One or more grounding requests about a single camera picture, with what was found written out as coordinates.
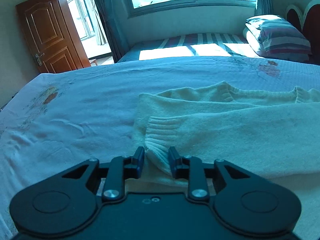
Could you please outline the cream knitted sweater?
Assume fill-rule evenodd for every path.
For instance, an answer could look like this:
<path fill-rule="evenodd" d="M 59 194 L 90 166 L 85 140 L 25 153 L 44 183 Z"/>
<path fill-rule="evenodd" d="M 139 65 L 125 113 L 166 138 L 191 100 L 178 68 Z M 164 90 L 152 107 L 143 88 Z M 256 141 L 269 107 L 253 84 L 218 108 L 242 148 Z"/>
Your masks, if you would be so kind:
<path fill-rule="evenodd" d="M 286 185 L 319 182 L 319 91 L 241 90 L 226 82 L 140 94 L 132 136 L 142 180 L 175 185 L 168 150 L 224 159 Z"/>

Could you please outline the floral white bed sheet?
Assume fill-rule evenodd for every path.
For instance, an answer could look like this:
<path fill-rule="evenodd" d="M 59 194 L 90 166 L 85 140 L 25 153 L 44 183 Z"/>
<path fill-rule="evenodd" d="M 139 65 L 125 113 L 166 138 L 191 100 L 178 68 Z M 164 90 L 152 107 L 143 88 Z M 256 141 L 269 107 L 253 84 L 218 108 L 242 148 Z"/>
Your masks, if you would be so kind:
<path fill-rule="evenodd" d="M 221 82 L 241 90 L 319 91 L 319 66 L 236 56 L 173 57 L 41 74 L 30 81 L 1 112 L 1 239 L 17 233 L 9 213 L 17 192 L 87 159 L 108 162 L 135 152 L 139 146 L 132 136 L 140 94 Z M 187 185 L 174 182 L 170 186 L 140 178 L 127 188 L 172 191 Z M 302 202 L 295 233 L 319 239 L 319 182 L 274 182 Z"/>

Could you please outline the striped bed sheet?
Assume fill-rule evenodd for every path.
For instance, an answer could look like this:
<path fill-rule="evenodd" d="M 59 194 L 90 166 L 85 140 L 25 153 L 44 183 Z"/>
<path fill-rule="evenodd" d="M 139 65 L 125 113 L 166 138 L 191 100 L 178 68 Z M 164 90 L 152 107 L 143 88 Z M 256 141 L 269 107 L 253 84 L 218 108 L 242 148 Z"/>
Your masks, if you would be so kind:
<path fill-rule="evenodd" d="M 244 37 L 232 34 L 198 33 L 139 42 L 119 62 L 187 56 L 258 57 Z"/>

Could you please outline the brown wooden door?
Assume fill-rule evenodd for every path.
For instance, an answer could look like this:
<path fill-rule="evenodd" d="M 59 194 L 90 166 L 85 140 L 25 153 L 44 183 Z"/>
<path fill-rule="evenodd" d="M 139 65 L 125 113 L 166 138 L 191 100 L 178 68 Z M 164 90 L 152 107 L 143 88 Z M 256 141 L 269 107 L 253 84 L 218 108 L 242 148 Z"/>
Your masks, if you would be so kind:
<path fill-rule="evenodd" d="M 63 73 L 91 64 L 67 0 L 28 0 L 16 5 L 20 26 L 41 73 Z"/>

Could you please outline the striped folded quilt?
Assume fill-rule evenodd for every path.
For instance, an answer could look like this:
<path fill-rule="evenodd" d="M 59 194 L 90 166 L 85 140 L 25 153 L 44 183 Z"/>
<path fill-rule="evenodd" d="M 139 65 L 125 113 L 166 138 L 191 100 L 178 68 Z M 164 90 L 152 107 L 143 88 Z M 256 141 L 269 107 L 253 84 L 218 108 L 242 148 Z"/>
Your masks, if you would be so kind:
<path fill-rule="evenodd" d="M 277 15 L 248 18 L 243 35 L 260 57 L 306 62 L 312 54 L 310 42 L 305 36 Z"/>

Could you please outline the dark teal curtain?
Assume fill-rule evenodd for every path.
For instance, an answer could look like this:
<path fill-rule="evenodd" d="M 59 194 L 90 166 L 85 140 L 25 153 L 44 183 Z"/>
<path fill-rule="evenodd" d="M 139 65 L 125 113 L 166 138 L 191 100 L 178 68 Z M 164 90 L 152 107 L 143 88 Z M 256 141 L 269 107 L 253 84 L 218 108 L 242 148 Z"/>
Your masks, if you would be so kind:
<path fill-rule="evenodd" d="M 111 48 L 114 63 L 117 63 L 129 51 L 129 45 L 117 19 L 115 3 L 113 0 L 94 1 Z"/>

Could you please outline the red white headboard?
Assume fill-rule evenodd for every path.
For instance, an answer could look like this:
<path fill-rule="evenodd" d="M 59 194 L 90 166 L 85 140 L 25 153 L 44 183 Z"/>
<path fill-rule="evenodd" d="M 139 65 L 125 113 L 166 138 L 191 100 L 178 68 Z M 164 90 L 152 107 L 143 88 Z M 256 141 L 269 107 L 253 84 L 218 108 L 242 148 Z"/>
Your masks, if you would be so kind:
<path fill-rule="evenodd" d="M 287 7 L 285 18 L 296 27 L 310 42 L 311 55 L 309 63 L 319 65 L 319 43 L 320 43 L 320 13 L 319 0 L 312 0 L 306 6 L 304 12 L 299 7 L 291 4 Z"/>

